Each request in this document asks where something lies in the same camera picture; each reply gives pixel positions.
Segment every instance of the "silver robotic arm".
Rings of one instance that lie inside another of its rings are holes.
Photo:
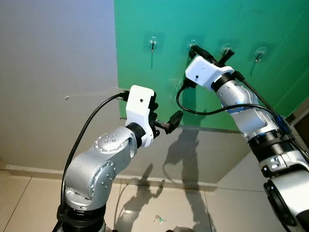
[[[60,223],[54,231],[103,232],[106,202],[112,182],[125,169],[139,147],[149,146],[159,131],[171,133],[183,113],[176,112],[168,122],[156,120],[155,93],[152,89],[132,86],[126,105],[125,127],[98,137],[89,150],[78,155],[65,172],[66,207],[59,207]]]
[[[297,144],[284,119],[273,109],[260,107],[257,95],[243,86],[243,76],[225,66],[233,54],[229,50],[217,62],[209,52],[192,46],[192,61],[180,92],[196,85],[216,92],[258,159],[261,172],[269,178],[264,189],[277,218],[287,231],[309,232],[308,154]]]

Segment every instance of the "metal hook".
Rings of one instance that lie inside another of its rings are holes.
[[[151,46],[151,53],[153,53],[153,52],[154,52],[154,45],[155,45],[155,42],[154,42],[154,41],[151,41],[151,44],[152,44],[152,46]]]
[[[262,54],[263,52],[259,52],[255,58],[255,62],[260,62],[262,60]]]
[[[223,44],[222,47],[221,47],[222,56],[224,56],[228,52],[228,50],[231,50],[231,47],[232,47],[231,43]]]

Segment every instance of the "cable connector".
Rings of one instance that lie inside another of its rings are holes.
[[[194,81],[191,81],[189,78],[185,78],[183,80],[184,88],[188,88],[188,87],[195,88],[196,86],[197,86],[197,83],[195,83]]]
[[[129,98],[130,91],[129,90],[124,90],[122,93],[122,99],[126,102]]]
[[[231,49],[228,49],[225,54],[222,56],[222,58],[217,62],[215,63],[216,66],[222,68],[225,65],[225,63],[227,62],[228,59],[230,59],[232,57],[232,55],[234,55],[235,53],[231,50]]]
[[[179,110],[169,118],[168,122],[161,122],[159,120],[155,120],[154,125],[162,128],[166,134],[170,134],[179,126],[182,118],[183,112]]]

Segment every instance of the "baseboard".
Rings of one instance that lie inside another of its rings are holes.
[[[48,179],[61,179],[63,171],[31,168],[16,165],[6,165],[5,169],[12,175],[30,176],[37,178]],[[141,176],[132,175],[118,175],[114,179],[116,184],[124,185],[138,185],[138,186],[152,186],[152,187],[165,187],[173,189],[186,189],[186,190],[202,190],[213,192],[218,188],[217,184],[204,183],[204,182],[183,182],[182,180],[170,180],[155,177],[148,177],[143,180]]]

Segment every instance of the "transparent hook base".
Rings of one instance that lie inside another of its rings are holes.
[[[191,47],[194,45],[198,45],[197,40],[196,39],[190,39],[190,41],[188,42],[188,46],[187,46],[187,50],[190,51]]]
[[[231,49],[231,47],[232,47],[231,43],[223,44],[222,47],[221,47],[221,54],[224,56],[228,52],[228,50]]]
[[[74,93],[68,96],[65,96],[64,99],[67,101],[69,99],[72,98],[84,98],[84,97],[111,97],[117,93],[123,92],[125,90],[125,88],[119,88],[119,87],[110,87],[106,90],[100,91],[100,92],[87,92],[87,93]]]
[[[262,61],[262,58],[265,55],[266,51],[267,51],[266,47],[259,47],[255,52],[255,62]]]

